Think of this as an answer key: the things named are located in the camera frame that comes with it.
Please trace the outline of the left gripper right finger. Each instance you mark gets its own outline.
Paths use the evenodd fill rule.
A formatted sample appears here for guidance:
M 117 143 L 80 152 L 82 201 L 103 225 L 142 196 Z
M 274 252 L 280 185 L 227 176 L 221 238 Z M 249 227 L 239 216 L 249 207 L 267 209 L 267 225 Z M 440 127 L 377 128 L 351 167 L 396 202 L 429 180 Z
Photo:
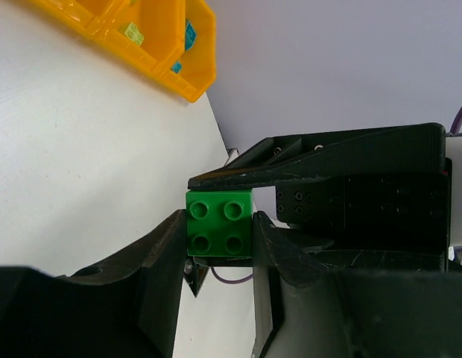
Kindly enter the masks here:
M 254 357 L 462 357 L 462 267 L 328 267 L 253 215 Z

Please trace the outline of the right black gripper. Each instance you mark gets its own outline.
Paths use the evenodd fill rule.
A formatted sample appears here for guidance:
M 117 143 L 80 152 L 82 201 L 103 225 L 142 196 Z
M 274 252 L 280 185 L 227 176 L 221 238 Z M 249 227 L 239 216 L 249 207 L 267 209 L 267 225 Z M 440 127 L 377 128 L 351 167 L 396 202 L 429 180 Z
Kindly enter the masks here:
M 268 137 L 188 181 L 194 191 L 269 186 L 278 220 L 332 240 L 333 253 L 361 263 L 408 253 L 448 266 L 452 161 L 440 124 Z

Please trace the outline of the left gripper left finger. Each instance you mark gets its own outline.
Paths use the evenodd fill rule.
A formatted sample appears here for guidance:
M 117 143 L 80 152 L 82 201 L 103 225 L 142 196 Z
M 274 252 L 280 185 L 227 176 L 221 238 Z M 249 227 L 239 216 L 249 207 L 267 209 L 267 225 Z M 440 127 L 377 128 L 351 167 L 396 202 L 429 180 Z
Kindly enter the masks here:
M 71 276 L 0 267 L 0 357 L 171 357 L 186 213 Z

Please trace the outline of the green and lime lego stack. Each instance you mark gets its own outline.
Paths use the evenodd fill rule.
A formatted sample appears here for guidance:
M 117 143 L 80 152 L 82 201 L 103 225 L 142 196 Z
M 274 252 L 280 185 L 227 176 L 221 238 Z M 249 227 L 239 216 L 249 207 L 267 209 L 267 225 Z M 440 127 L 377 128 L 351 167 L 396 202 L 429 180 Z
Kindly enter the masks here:
M 251 190 L 186 193 L 187 251 L 192 257 L 251 256 Z

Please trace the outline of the light green lego brick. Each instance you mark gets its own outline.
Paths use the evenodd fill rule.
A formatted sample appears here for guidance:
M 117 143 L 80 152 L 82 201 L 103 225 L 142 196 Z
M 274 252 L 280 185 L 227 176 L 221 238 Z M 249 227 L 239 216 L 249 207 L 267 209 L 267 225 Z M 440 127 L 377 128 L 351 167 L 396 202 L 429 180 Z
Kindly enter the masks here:
M 123 25 L 120 32 L 138 46 L 141 46 L 145 39 L 144 35 L 138 29 L 138 26 L 133 22 L 128 22 L 126 25 Z

